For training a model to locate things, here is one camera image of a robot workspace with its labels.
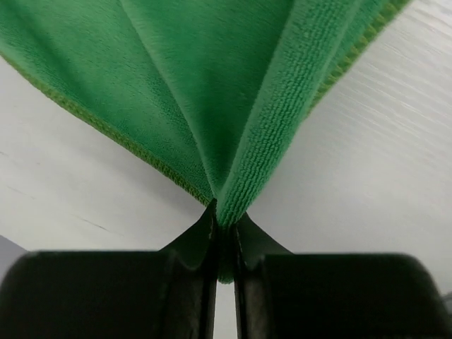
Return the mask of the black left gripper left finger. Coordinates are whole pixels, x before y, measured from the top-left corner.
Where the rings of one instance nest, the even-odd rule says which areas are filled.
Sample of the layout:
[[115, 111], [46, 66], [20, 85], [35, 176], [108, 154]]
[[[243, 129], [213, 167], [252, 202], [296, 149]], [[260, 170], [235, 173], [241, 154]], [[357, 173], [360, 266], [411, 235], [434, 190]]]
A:
[[158, 251], [31, 251], [1, 284], [2, 338], [211, 338], [218, 225], [210, 204]]

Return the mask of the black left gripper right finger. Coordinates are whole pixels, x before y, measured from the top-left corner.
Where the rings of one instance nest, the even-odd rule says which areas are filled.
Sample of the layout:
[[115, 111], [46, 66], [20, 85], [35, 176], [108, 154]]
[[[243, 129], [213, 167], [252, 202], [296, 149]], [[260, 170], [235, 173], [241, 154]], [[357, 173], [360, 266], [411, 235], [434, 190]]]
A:
[[294, 254], [248, 216], [233, 227], [240, 338], [450, 338], [431, 275], [406, 254]]

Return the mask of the green microfiber towel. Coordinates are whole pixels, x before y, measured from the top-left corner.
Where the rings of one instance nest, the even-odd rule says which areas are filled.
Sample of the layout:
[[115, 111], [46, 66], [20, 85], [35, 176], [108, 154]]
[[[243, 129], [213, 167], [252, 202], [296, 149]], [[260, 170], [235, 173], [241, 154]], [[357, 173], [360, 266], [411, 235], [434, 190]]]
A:
[[404, 1], [2, 1], [1, 56], [227, 230]]

